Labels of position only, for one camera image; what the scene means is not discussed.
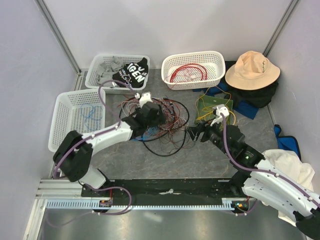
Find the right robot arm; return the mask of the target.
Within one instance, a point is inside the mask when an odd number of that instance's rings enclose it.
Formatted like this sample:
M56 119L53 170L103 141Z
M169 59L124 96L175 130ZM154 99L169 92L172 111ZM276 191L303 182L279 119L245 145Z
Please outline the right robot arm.
M307 237L320 238L320 196L302 186L245 142L235 125L203 122L187 128L192 140L209 141L230 159L239 179L229 184L235 197L253 197L287 216Z

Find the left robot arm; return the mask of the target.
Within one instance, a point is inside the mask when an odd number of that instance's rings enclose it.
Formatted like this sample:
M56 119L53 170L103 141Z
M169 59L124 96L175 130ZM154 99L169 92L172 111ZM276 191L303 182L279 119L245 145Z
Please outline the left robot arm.
M92 156L110 146L141 137L149 128L158 127L165 120L161 106L147 102L128 117L104 129L86 134L72 130L53 156L54 172L61 170L70 182L82 182L99 197L104 197L109 193L110 185L107 177L91 166Z

